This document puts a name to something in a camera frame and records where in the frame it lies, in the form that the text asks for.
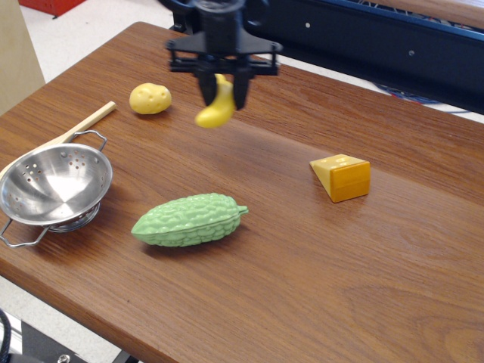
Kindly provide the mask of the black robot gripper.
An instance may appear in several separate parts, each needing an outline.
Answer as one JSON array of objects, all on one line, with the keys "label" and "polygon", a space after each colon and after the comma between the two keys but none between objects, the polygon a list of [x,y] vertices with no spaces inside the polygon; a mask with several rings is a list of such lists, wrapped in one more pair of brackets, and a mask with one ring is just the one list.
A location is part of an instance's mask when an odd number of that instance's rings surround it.
[{"label": "black robot gripper", "polygon": [[251,35],[245,1],[168,1],[174,12],[200,16],[201,30],[190,36],[169,40],[172,72],[196,74],[203,100],[211,105],[216,97],[216,75],[234,75],[233,96],[237,110],[245,107],[250,80],[255,75],[278,74],[277,54],[282,46]]}]

